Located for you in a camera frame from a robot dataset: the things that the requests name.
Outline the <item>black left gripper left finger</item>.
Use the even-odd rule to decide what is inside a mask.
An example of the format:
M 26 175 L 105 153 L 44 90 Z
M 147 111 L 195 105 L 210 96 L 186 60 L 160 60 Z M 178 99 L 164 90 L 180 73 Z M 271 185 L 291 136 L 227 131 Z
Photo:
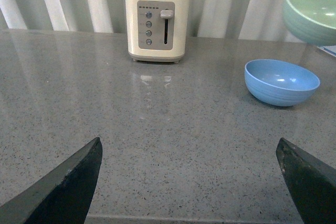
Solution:
M 102 144 L 94 138 L 1 206 L 1 223 L 84 223 L 96 189 Z

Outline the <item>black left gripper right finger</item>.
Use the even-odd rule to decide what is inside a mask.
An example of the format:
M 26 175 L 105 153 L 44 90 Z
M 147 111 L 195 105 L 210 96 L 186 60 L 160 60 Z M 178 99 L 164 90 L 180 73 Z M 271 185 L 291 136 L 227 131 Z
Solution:
M 302 221 L 335 223 L 335 168 L 283 137 L 276 156 Z

